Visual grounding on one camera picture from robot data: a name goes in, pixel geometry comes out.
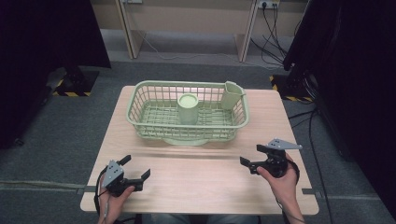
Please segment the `human hand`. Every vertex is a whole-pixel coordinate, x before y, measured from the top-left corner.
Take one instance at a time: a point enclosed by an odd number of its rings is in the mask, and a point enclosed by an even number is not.
[[[286,158],[292,161],[288,153],[286,153]],[[280,178],[273,177],[267,170],[260,166],[257,168],[257,173],[268,181],[275,197],[282,204],[296,198],[297,174],[289,163],[286,174]]]
[[[102,186],[105,175],[102,175],[100,186]],[[134,192],[134,186],[127,188],[119,197],[112,196],[106,188],[99,190],[100,216],[98,224],[112,224],[120,216],[122,207],[131,193]]]
[[[286,158],[293,161],[288,153],[286,153]],[[276,199],[282,204],[282,209],[285,211],[289,222],[304,223],[304,218],[296,197],[297,174],[291,164],[288,163],[286,174],[280,178],[273,177],[267,170],[260,166],[257,167],[257,173],[264,177],[270,184],[271,190]]]

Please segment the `wall socket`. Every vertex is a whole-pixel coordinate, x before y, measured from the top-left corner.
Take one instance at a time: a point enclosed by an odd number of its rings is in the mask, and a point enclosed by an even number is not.
[[[273,9],[275,7],[279,8],[279,3],[280,0],[272,0],[272,1],[263,1],[260,0],[259,2],[259,8],[262,8],[262,3],[265,2],[267,4],[267,7],[265,9]]]

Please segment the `green cup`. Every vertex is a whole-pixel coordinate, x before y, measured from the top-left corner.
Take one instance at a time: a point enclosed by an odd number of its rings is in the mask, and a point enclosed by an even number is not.
[[[177,111],[181,124],[195,125],[198,121],[198,97],[193,93],[184,93],[177,99]]]

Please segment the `green dish rack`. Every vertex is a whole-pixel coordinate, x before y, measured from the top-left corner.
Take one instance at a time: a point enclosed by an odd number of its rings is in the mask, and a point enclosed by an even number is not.
[[[177,99],[184,93],[196,94],[199,100],[194,125],[183,125],[179,120]],[[175,146],[200,146],[234,139],[237,130],[248,124],[248,99],[245,91],[230,81],[147,80],[135,86],[126,118],[142,138],[162,139]]]

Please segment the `handheld controller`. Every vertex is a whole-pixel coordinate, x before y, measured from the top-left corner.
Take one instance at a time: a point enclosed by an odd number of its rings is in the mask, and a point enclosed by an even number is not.
[[[258,175],[257,167],[266,169],[273,177],[280,178],[287,172],[288,159],[286,158],[285,149],[302,149],[301,145],[295,145],[275,138],[266,146],[257,145],[257,150],[267,155],[266,161],[250,161],[243,157],[239,160],[242,165],[246,166],[252,175]]]
[[[102,188],[106,188],[107,191],[115,197],[119,197],[128,187],[131,186],[134,186],[134,191],[143,190],[143,184],[150,176],[150,169],[148,169],[139,179],[124,178],[124,172],[121,166],[130,159],[131,156],[126,156],[121,161],[110,161],[106,168]]]

